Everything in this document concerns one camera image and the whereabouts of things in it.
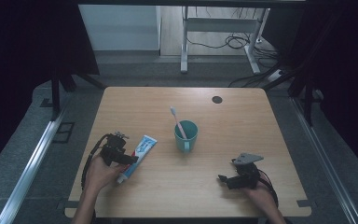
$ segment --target aluminum rail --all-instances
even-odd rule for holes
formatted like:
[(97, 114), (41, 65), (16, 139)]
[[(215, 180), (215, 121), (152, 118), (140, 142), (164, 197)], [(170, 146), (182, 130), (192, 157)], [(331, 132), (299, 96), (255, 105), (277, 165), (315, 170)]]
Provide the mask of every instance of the aluminum rail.
[(33, 155), (29, 159), (19, 181), (16, 184), (16, 187), (11, 192), (7, 203), (1, 212), (0, 223), (8, 224), (14, 221), (14, 218), (20, 210), (21, 204), (24, 201), (28, 189), (31, 187), (34, 181), (34, 177), (36, 176), (39, 166), (42, 163), (46, 152), (48, 151), (48, 147), (53, 140), (54, 134), (57, 132), (61, 124), (69, 101), (70, 99), (68, 96), (62, 102), (62, 110), (60, 111), (58, 117), (54, 121), (50, 121), (48, 123), (48, 126), (45, 132), (42, 134), (42, 137), (40, 138)]
[(310, 143), (312, 144), (312, 148), (314, 149), (316, 157), (322, 165), (324, 173), (326, 174), (327, 179), (333, 191), (335, 192), (339, 203), (341, 204), (342, 210), (344, 211), (348, 221), (351, 224), (358, 224), (358, 212), (356, 210), (356, 206), (353, 200), (351, 199), (351, 195), (348, 193), (348, 190), (345, 188), (345, 186), (339, 179), (338, 174), (333, 167), (333, 164), (331, 163), (330, 159), (324, 151), (324, 147), (319, 140), (318, 135), (305, 120), (302, 113), (302, 107), (299, 104), (298, 100), (292, 97), (291, 101), (296, 109), (296, 114), (298, 119), (300, 120), (301, 126), (304, 128), (306, 135), (310, 139)]

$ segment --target toothpaste cap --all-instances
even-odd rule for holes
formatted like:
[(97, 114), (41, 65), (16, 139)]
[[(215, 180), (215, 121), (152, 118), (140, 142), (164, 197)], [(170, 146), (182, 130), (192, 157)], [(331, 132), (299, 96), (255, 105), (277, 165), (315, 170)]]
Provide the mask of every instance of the toothpaste cap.
[(120, 174), (118, 176), (117, 182), (118, 182), (118, 184), (121, 184), (126, 179), (128, 179), (128, 178), (124, 174)]

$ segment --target metal frame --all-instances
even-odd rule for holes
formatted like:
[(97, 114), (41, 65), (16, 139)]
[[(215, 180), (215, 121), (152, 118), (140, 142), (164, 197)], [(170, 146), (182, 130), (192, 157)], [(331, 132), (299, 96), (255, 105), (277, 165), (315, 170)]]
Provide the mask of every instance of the metal frame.
[(307, 137), (310, 140), (312, 148), (315, 151), (316, 157), (318, 158), (322, 168), (324, 169), (324, 173), (326, 174), (326, 177), (333, 191), (335, 192), (337, 199), (341, 204), (342, 210), (347, 216), (348, 221), (351, 224), (358, 223), (358, 212), (353, 200), (351, 199), (351, 195), (348, 193), (348, 190), (345, 188), (344, 184), (339, 179), (336, 169), (334, 168), (333, 164), (325, 153), (324, 146), (319, 140), (318, 135), (313, 130), (313, 128), (309, 126), (306, 119), (302, 115), (302, 107), (299, 104), (298, 100), (293, 97), (291, 97), (290, 99), (293, 106), (295, 107), (296, 114), (298, 119), (300, 120), (301, 126), (303, 127)]
[(58, 114), (55, 120), (52, 120), (48, 123), (48, 126), (43, 133), (42, 137), (37, 144), (33, 155), (29, 159), (19, 181), (16, 184), (16, 187), (11, 192), (10, 197), (7, 200), (7, 203), (2, 210), (0, 215), (0, 223), (7, 224), (12, 223), (17, 213), (20, 210), (21, 204), (24, 201), (24, 198), (28, 192), (28, 189), (31, 187), (34, 177), (39, 169), (40, 164), (42, 163), (43, 158), (45, 157), (48, 147), (50, 146), (54, 134), (57, 132), (63, 116), (65, 115), (66, 108), (69, 104), (69, 97), (67, 97), (62, 106), (62, 110)]
[(181, 52), (181, 73), (187, 73), (187, 33), (188, 32), (220, 32), (220, 33), (251, 33), (250, 45), (245, 46), (244, 50), (251, 64), (254, 74), (259, 74), (260, 69), (253, 55), (255, 43), (263, 24), (266, 8), (262, 8), (262, 12), (257, 20), (249, 19), (210, 19), (210, 18), (189, 18), (188, 7), (185, 7), (183, 17), (183, 42)]

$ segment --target white cabinet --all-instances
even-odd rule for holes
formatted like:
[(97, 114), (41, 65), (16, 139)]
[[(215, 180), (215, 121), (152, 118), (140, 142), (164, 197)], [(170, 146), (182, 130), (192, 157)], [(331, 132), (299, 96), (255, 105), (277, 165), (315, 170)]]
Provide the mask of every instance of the white cabinet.
[(160, 7), (79, 5), (94, 50), (159, 50)]

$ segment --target cable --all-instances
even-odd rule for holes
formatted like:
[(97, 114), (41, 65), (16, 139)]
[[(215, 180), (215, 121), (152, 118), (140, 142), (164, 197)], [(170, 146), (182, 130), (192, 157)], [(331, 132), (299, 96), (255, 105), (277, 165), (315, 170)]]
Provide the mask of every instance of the cable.
[(261, 62), (261, 60), (271, 60), (271, 58), (257, 58), (257, 63), (260, 64), (260, 66), (265, 67), (265, 68), (272, 67), (272, 66), (265, 65), (264, 63)]
[(209, 17), (211, 18), (211, 14), (209, 14), (209, 11), (208, 11), (207, 7), (205, 8), (205, 10), (206, 10), (206, 13), (208, 13)]
[(279, 67), (281, 66), (281, 64), (279, 62), (277, 62), (274, 66), (272, 66), (267, 72), (259, 74), (259, 75), (255, 75), (253, 77), (240, 77), (237, 78), (233, 81), (231, 81), (228, 84), (228, 88), (231, 87), (232, 84), (242, 81), (242, 80), (249, 80), (246, 84), (244, 84), (243, 86), (241, 86), (242, 88), (248, 87), (250, 84), (256, 83), (257, 81), (261, 81), (262, 79), (264, 79), (267, 76), (270, 76), (272, 73), (274, 73)]
[[(248, 40), (248, 43), (250, 43), (250, 35), (243, 33), (246, 36), (246, 39)], [(256, 56), (262, 56), (262, 57), (268, 57), (271, 59), (278, 59), (279, 58), (279, 51), (275, 49), (260, 49), (258, 47), (254, 47)]]
[(90, 163), (91, 163), (91, 160), (92, 160), (92, 157), (94, 156), (95, 152), (97, 151), (97, 149), (100, 147), (101, 145), (101, 142), (107, 138), (110, 134), (106, 134), (104, 135), (98, 142), (97, 144), (95, 145), (95, 147), (92, 149), (92, 151), (89, 153), (89, 157), (87, 158), (87, 161), (86, 161), (86, 164), (84, 165), (84, 168), (83, 168), (83, 174), (81, 175), (81, 188), (84, 188), (84, 185), (86, 183), (86, 174), (87, 174), (87, 171), (89, 169), (89, 166), (90, 166)]
[[(187, 41), (190, 43), (190, 44), (193, 44), (193, 45), (200, 45), (200, 46), (203, 46), (203, 47), (206, 47), (206, 48), (210, 48), (210, 49), (221, 49), (225, 46), (229, 46), (230, 48), (232, 49), (242, 49), (246, 44), (249, 44), (249, 40), (248, 39), (245, 39), (244, 37), (241, 37), (241, 36), (238, 36), (238, 35), (235, 35), (235, 33), (232, 33), (231, 35), (229, 35), (228, 37), (226, 37), (226, 40), (225, 40), (225, 44), (224, 45), (221, 45), (221, 46), (209, 46), (209, 45), (206, 45), (206, 44), (202, 44), (202, 43), (196, 43), (196, 42), (192, 42), (191, 40), (189, 40), (187, 38)], [(239, 43), (240, 45), (239, 46), (233, 46), (231, 44), (232, 41), (236, 41), (237, 43)]]
[(277, 207), (279, 207), (278, 195), (277, 195), (277, 192), (275, 191), (274, 187), (272, 186), (271, 180), (269, 179), (267, 174), (264, 173), (264, 171), (259, 170), (259, 169), (257, 169), (257, 170), (258, 170), (258, 172), (263, 173), (263, 175), (267, 178), (268, 182), (261, 177), (259, 177), (258, 181), (263, 183), (269, 189), (269, 193), (271, 194), (271, 196), (275, 202), (275, 205), (277, 205)]
[(255, 8), (255, 11), (254, 11), (254, 16), (252, 17), (252, 19), (255, 18), (255, 12), (257, 11), (257, 7)]
[(232, 15), (231, 15), (231, 18), (233, 18), (234, 17), (234, 14), (238, 11), (238, 7), (234, 10), (234, 12), (232, 13)]
[(245, 19), (248, 17), (248, 11), (249, 11), (249, 8), (247, 7), (246, 12), (245, 12)]
[(241, 12), (240, 12), (240, 15), (238, 16), (238, 19), (241, 18), (242, 12), (243, 12), (243, 7), (241, 8)]

